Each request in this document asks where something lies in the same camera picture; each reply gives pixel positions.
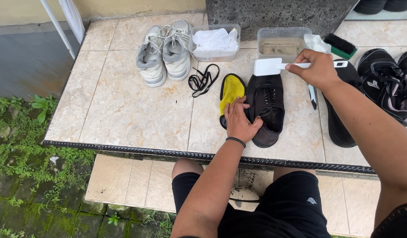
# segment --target clear plastic container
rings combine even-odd
[[[197,31],[200,30],[218,30],[224,28],[227,33],[229,33],[232,29],[237,29],[237,42],[238,42],[238,49],[236,51],[197,51],[194,52],[196,49],[195,43],[193,43],[193,36]],[[189,51],[195,59],[199,62],[231,62],[234,60],[234,56],[240,49],[240,26],[237,24],[220,24],[220,25],[201,25],[201,26],[194,26],[192,28],[192,34],[189,41]]]
[[[304,35],[310,39],[309,45]],[[313,49],[312,31],[306,27],[261,28],[257,39],[259,58],[282,58],[283,63],[293,63],[305,48]]]

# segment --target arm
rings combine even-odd
[[[227,136],[243,142],[250,141],[262,126],[258,118],[251,124],[243,109],[246,96],[236,99],[225,107]],[[238,162],[243,153],[243,145],[234,140],[226,141],[196,181],[175,220],[171,237],[196,236],[217,237],[218,225],[224,215],[230,198]]]
[[[375,227],[397,206],[407,203],[407,129],[353,86],[341,81],[331,55],[304,50],[288,70],[319,88],[333,105],[381,181]]]

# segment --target person's left hand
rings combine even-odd
[[[244,114],[244,109],[249,108],[249,104],[245,104],[246,96],[237,97],[231,105],[227,103],[224,110],[225,120],[227,121],[227,136],[235,137],[244,143],[249,142],[256,135],[259,128],[262,127],[263,121],[260,116],[256,117],[255,121],[250,123]]]

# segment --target yellow microfiber cloth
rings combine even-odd
[[[244,96],[244,82],[235,74],[227,74],[222,80],[221,93],[219,96],[219,110],[221,116],[219,122],[224,129],[227,129],[227,121],[224,117],[224,109],[227,103],[231,104],[237,97]]]

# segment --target black bracelet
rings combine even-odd
[[[243,145],[244,148],[246,148],[246,143],[244,143],[242,140],[239,140],[239,139],[237,139],[237,138],[235,138],[235,137],[227,137],[227,139],[225,139],[225,141],[228,141],[228,140],[235,140],[235,141],[238,141],[238,142],[240,142],[240,143]]]

